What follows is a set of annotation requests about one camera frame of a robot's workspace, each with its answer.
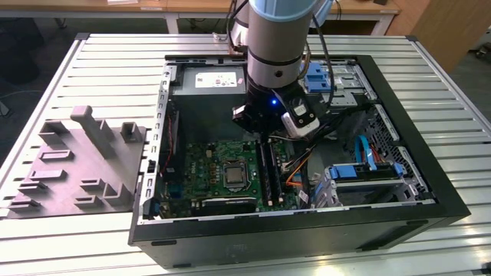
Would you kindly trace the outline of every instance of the motherboard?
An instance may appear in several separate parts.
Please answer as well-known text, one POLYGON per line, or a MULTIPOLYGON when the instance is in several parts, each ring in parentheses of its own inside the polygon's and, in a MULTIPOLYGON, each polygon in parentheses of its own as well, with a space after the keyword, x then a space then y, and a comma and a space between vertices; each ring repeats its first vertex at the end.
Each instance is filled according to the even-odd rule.
MULTIPOLYGON (((274 143, 278 163, 287 162, 283 141, 274 143)), ((298 208, 295 191, 284 191, 283 203, 271 205, 263 200, 260 168, 255 141, 219 141, 186 145, 184 180, 168 183, 168 208, 172 217, 192 216, 200 202, 220 203, 223 199, 254 202, 252 212, 298 208)))

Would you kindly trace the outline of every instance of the table leg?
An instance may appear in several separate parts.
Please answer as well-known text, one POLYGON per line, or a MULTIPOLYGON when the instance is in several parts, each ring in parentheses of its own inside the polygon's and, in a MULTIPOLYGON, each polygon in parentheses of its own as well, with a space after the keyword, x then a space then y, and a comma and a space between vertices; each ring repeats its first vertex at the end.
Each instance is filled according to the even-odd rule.
POLYGON ((390 28, 391 22, 394 19, 394 14, 384 14, 380 16, 380 19, 378 20, 374 31, 371 32, 372 36, 384 36, 387 29, 390 28))
POLYGON ((67 28, 65 21, 67 21, 67 18, 55 18, 56 25, 59 25, 60 29, 67 28))
POLYGON ((168 33, 179 33, 179 27, 178 27, 178 13, 166 13, 164 19, 167 21, 167 29, 168 33))

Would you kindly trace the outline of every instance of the aluminum extrusion table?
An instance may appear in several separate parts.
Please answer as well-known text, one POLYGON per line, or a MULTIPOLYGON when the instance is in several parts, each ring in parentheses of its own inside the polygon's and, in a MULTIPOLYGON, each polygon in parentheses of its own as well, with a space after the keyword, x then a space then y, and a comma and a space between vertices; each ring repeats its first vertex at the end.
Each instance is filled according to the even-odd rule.
MULTIPOLYGON (((368 54, 392 86, 472 215, 390 250, 191 269, 196 275, 471 275, 491 261, 490 123, 418 42, 328 36, 332 54, 368 54)), ((310 38, 322 54, 319 38, 310 38)), ((16 194, 37 154, 45 119, 68 127, 73 105, 92 105, 111 127, 152 128, 164 57, 226 54, 211 35, 91 34, 73 42, 0 169, 0 206, 16 194)), ((0 217, 7 210, 0 210, 0 217)), ((150 275, 166 271, 127 245, 131 213, 0 220, 0 275, 150 275)))

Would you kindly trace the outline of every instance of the sticker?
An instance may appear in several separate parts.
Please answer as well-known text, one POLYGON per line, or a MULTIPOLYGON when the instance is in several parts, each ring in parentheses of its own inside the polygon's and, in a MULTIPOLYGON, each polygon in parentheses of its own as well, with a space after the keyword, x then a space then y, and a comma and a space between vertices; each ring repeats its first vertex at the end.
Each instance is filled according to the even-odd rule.
POLYGON ((302 116, 303 114, 307 113, 307 108, 304 105, 299 105, 298 107, 294 108, 294 111, 298 116, 302 116))
POLYGON ((235 72, 207 72, 196 74, 196 88, 238 87, 235 72))
POLYGON ((304 191, 300 190, 299 192, 299 198, 306 202, 308 203, 308 195, 306 194, 304 191))
POLYGON ((140 10, 162 10, 160 7, 142 7, 140 10))

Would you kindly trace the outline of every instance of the green motherboard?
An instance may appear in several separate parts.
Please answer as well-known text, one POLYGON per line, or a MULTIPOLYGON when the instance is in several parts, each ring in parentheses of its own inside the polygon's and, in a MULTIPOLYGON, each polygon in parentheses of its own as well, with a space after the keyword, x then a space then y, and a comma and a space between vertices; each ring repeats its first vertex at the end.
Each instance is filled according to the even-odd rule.
MULTIPOLYGON (((283 141, 274 144, 274 152, 278 163, 288 161, 283 141)), ((254 197, 258 199, 256 212, 296 209, 294 191, 284 193, 282 204, 271 205, 263 202, 258 166, 254 141, 187 144, 182 196, 171 203, 174 210, 179 210, 174 216, 188 217, 191 215, 186 208, 188 202, 206 198, 254 197)))

